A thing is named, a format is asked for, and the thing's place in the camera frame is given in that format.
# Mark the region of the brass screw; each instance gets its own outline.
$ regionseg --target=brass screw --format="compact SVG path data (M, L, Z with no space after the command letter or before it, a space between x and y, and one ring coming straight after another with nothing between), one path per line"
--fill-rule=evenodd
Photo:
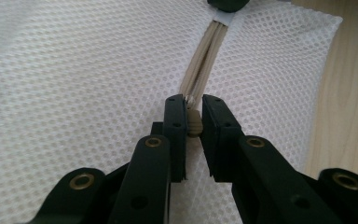
M71 189L86 189L89 186L91 186L94 183L94 175L91 174L81 174L81 175L77 175L75 176L71 182L69 182L69 187L71 187Z
M159 145L161 145L162 141L159 138L156 137L152 137L152 138L148 138L145 142L145 144L148 147L159 147Z
M251 147L263 147L266 145L263 140L254 137L248 138L248 140L246 140L246 143Z

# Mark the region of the zipper teeth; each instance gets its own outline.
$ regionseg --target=zipper teeth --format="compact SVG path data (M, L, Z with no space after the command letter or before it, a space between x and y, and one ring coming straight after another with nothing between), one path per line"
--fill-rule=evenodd
M212 21L191 59L180 87L180 93L186 97L188 109L194 109L200 103L226 32L227 27L224 24Z

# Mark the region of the white fabric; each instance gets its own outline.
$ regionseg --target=white fabric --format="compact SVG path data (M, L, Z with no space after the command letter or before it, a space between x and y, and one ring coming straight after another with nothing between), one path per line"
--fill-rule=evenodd
M217 10L216 14L213 17L214 21L218 21L225 26L229 26L229 24L232 21L232 18L234 18L235 13L227 13L224 11Z
M0 223L31 219L68 172L106 174L163 119L215 15L206 1L0 1ZM304 164L318 83L340 18L270 0L238 12L206 92L245 133ZM241 223L197 140L172 185L171 223Z

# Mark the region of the zipper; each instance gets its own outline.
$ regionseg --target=zipper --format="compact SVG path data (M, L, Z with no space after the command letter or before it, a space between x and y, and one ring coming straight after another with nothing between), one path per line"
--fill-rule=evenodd
M227 28L219 21L211 22L191 59L180 87L179 92L185 96L187 102L187 135L189 137L198 137L202 133L202 120L197 107Z

